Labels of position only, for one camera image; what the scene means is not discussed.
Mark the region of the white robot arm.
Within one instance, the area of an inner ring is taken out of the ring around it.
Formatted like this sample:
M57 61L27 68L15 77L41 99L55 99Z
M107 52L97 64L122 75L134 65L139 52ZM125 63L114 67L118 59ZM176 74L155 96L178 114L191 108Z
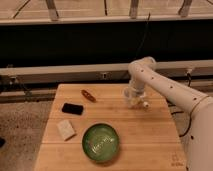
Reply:
M166 78L155 71L152 57L135 60L128 65L130 74L127 99L131 102L149 85L191 118L187 150L188 171L213 171L213 97Z

